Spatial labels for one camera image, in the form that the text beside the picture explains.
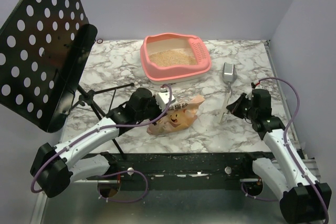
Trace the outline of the grey bag sealing clip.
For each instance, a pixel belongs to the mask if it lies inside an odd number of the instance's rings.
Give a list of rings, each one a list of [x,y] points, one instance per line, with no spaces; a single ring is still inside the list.
[[[222,119],[223,119],[223,115],[227,113],[227,109],[226,109],[226,107],[227,107],[228,104],[229,104],[229,100],[230,100],[231,96],[232,96],[232,93],[231,93],[231,92],[228,92],[228,93],[226,94],[226,97],[225,97],[225,99],[224,99],[222,108],[221,108],[220,113],[219,113],[219,115],[218,115],[217,123],[221,123],[221,121],[222,121]]]

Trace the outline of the beige cat litter bag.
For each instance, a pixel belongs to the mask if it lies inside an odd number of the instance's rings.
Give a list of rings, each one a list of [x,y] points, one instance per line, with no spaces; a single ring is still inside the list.
[[[192,99],[183,99],[173,103],[164,117],[156,124],[148,126],[147,133],[161,135],[189,128],[198,118],[197,112],[204,101],[205,98],[202,95],[197,95]]]

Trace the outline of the silver metal litter scoop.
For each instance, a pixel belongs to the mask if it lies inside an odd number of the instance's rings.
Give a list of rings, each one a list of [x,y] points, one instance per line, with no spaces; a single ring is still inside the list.
[[[228,87],[229,95],[231,95],[232,94],[232,84],[237,79],[237,72],[236,72],[235,65],[233,63],[229,63],[229,62],[224,63],[223,71],[222,71],[222,78],[223,78],[223,82]]]

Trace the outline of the pink cat litter box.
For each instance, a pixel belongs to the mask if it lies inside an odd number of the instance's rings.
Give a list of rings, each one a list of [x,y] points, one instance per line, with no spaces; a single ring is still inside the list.
[[[181,53],[194,58],[196,64],[175,63],[159,66],[150,59],[151,55]],[[199,78],[211,66],[211,57],[204,42],[197,36],[163,33],[144,38],[140,48],[140,60],[145,75],[153,84],[182,82]]]

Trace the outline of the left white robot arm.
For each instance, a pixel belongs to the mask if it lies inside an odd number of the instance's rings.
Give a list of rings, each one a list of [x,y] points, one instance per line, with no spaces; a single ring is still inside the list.
[[[128,101],[109,111],[96,125],[72,140],[55,146],[49,143],[40,146],[30,169],[33,177],[31,192],[44,192],[53,198],[71,182],[85,177],[112,179],[117,171],[115,164],[103,155],[85,156],[133,128],[155,124],[165,116],[172,100],[169,84],[162,85],[156,95],[146,88],[137,88]]]

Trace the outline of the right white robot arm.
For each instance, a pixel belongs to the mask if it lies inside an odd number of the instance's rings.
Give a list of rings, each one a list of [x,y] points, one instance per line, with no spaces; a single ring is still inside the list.
[[[235,117],[250,120],[252,128],[274,155],[278,167],[267,158],[257,158],[243,162],[241,171],[249,178],[258,175],[272,190],[285,221],[327,221],[331,188],[320,183],[300,158],[283,122],[272,114],[270,93],[265,89],[242,93],[226,109]]]

